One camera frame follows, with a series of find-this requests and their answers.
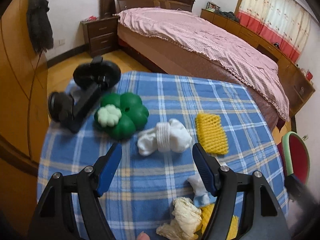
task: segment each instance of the pink bed sheet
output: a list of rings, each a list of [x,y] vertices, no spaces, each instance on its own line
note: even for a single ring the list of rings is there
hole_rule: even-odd
[[[259,92],[289,121],[289,100],[279,82],[278,66],[242,39],[186,11],[132,8],[119,23],[147,37],[158,37],[218,60],[237,79]]]

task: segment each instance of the hanging jacket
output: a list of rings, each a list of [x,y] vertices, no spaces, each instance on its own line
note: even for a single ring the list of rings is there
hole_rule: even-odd
[[[37,53],[47,52],[53,48],[53,33],[47,16],[49,11],[47,0],[36,0],[30,5],[27,12],[29,36],[33,49]]]

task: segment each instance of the baseboard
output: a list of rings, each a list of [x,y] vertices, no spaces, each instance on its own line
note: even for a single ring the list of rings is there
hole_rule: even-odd
[[[68,51],[66,51],[66,52],[64,52],[64,53],[62,53],[52,59],[49,59],[47,61],[47,66],[48,66],[48,68],[52,67],[52,66],[66,60],[70,57],[73,57],[75,55],[78,55],[78,54],[83,53],[88,50],[89,50],[89,44],[84,44],[84,45],[81,45],[81,46],[76,47],[74,49],[68,50]]]
[[[291,117],[291,130],[295,133],[297,132],[296,116],[295,115],[293,117]]]

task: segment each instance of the drawer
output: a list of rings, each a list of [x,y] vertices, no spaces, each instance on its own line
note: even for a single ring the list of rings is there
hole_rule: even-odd
[[[118,17],[88,23],[89,39],[117,31]]]
[[[213,18],[214,18],[214,13],[202,9],[202,10],[201,10],[201,15],[200,15],[200,17],[201,17],[202,19],[205,19],[205,20],[207,20],[208,22],[212,23]]]
[[[235,21],[228,20],[225,30],[235,36],[238,36],[240,33],[241,25]]]
[[[109,33],[90,39],[90,48],[91,51],[99,50],[108,47],[114,43],[117,43],[117,34]]]
[[[242,27],[240,29],[240,32],[243,33],[244,35],[250,37],[251,39],[253,39],[256,42],[259,42],[259,40],[260,40],[260,36],[259,35],[255,34],[254,32],[248,30],[245,27]]]
[[[225,28],[226,28],[227,21],[228,21],[227,18],[215,14],[212,23],[213,23],[214,25],[222,28],[222,29],[225,29]]]
[[[238,37],[241,38],[242,40],[246,41],[247,43],[249,43],[255,49],[259,45],[259,43],[257,41],[255,41],[254,39],[252,39],[252,37],[246,36],[243,33],[239,33]]]
[[[287,59],[286,56],[282,55],[282,57],[278,60],[278,77],[279,79],[285,78],[285,72],[290,66],[290,60]]]
[[[259,44],[270,53],[272,53],[277,59],[280,59],[282,57],[282,53],[275,46],[265,41],[264,39],[260,39]]]

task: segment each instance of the pink curtain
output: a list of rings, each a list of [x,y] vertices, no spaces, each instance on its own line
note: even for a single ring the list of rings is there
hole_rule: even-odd
[[[310,14],[294,0],[242,0],[240,23],[271,43],[296,62],[310,31]]]

